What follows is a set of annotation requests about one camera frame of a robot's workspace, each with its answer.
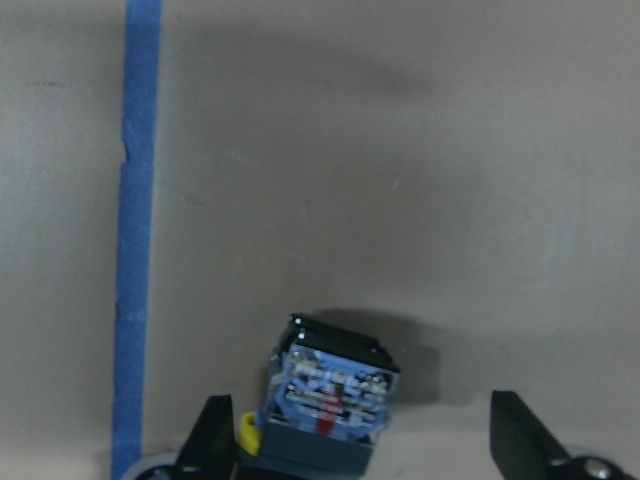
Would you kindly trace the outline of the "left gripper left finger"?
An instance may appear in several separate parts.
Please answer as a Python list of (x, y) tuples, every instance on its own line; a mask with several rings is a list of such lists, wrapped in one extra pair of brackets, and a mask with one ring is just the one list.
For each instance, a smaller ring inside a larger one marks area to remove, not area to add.
[(235, 458), (231, 396), (210, 396), (177, 456), (177, 478), (229, 479)]

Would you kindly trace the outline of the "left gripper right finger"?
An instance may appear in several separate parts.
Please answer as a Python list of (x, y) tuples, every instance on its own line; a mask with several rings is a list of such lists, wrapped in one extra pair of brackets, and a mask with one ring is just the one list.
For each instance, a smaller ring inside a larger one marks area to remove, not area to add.
[(515, 391), (493, 391), (491, 457), (503, 479), (565, 479), (571, 456)]

